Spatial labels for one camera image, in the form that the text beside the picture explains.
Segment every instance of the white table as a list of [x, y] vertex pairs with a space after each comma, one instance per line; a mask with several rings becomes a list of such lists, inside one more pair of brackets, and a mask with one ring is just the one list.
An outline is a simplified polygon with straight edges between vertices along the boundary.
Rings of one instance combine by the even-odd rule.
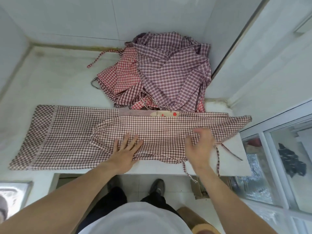
[[[0, 181], [33, 181], [27, 205], [49, 193], [55, 173], [85, 173], [88, 169], [58, 171], [10, 171], [8, 165], [17, 155], [30, 125], [34, 109], [39, 104], [113, 108], [113, 103], [90, 85], [96, 74], [118, 61], [114, 53], [104, 54], [90, 69], [86, 66], [99, 54], [95, 51], [64, 50], [35, 47], [15, 75], [0, 101]], [[232, 111], [222, 103], [206, 103], [207, 111]], [[239, 134], [224, 143], [244, 161], [219, 147], [220, 174], [250, 175], [250, 167]], [[212, 155], [216, 167], [216, 153]], [[195, 174], [189, 162], [187, 171]], [[182, 164], [160, 161], [139, 161], [129, 174], [185, 175]]]

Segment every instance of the black pants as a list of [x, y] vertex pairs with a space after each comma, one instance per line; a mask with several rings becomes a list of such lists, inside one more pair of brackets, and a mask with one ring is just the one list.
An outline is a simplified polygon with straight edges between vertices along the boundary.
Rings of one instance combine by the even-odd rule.
[[[112, 212], [114, 209], [117, 209], [119, 206], [126, 204], [127, 197], [124, 191], [120, 187], [114, 187], [106, 196], [101, 198], [90, 213], [86, 216], [86, 218], [79, 224], [76, 233], [79, 233], [82, 229], [84, 229], [89, 224], [93, 223], [94, 221], [104, 217], [105, 215]], [[177, 211], [174, 210], [170, 205], [166, 203], [164, 197], [162, 197], [157, 192], [153, 192], [147, 197], [143, 198], [141, 202], [146, 202], [151, 205], [154, 205], [157, 208], [162, 208], [169, 210], [179, 217], [181, 217]]]

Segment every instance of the person's right arm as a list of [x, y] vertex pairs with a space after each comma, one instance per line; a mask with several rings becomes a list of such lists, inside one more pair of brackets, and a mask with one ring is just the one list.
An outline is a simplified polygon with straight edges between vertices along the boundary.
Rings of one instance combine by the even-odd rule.
[[196, 128], [194, 132], [200, 134], [200, 140], [192, 145], [191, 137], [186, 137], [185, 155], [205, 186], [224, 231], [227, 234], [277, 234], [210, 167], [210, 153], [215, 143], [210, 129]]

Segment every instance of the gray sneaker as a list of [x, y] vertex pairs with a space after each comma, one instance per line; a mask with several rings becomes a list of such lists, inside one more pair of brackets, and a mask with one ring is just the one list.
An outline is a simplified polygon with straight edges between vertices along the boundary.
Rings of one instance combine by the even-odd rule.
[[156, 191], [163, 196], [165, 194], [165, 189], [165, 182], [162, 179], [156, 179], [151, 186], [150, 194]]
[[119, 178], [118, 175], [112, 177], [108, 182], [107, 182], [107, 191], [110, 192], [112, 190], [112, 188], [114, 187], [120, 187], [122, 188], [122, 185], [121, 185], [121, 180]]

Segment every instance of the hand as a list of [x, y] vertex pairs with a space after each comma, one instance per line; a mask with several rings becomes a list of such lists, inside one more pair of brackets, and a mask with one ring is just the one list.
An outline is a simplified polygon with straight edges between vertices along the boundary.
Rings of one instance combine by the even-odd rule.
[[195, 173], [200, 176], [201, 173], [211, 169], [210, 153], [215, 144], [215, 139], [209, 128], [195, 128], [193, 131], [199, 133], [200, 139], [193, 145], [190, 135], [185, 138], [185, 156]]
[[139, 140], [135, 145], [135, 142], [138, 139], [138, 135], [134, 135], [131, 142], [127, 145], [129, 139], [129, 134], [127, 133], [124, 136], [120, 148], [118, 150], [118, 140], [115, 139], [113, 153], [110, 158], [103, 163], [114, 171], [115, 175], [124, 174], [129, 171], [132, 166], [137, 162], [137, 160], [132, 160], [133, 155], [138, 151], [138, 149], [143, 144], [143, 140]]

